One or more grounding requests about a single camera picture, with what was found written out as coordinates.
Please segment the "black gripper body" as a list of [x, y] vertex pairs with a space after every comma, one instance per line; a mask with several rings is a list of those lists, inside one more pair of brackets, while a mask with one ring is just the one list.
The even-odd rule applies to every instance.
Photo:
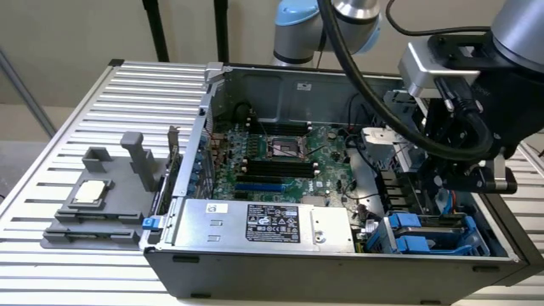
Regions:
[[431, 98], [424, 134], [447, 151], [424, 162], [451, 162], [451, 179], [471, 179], [475, 166], [506, 149], [506, 160], [526, 137], [543, 129], [543, 73], [511, 61], [491, 34], [434, 35], [419, 45], [419, 79]]

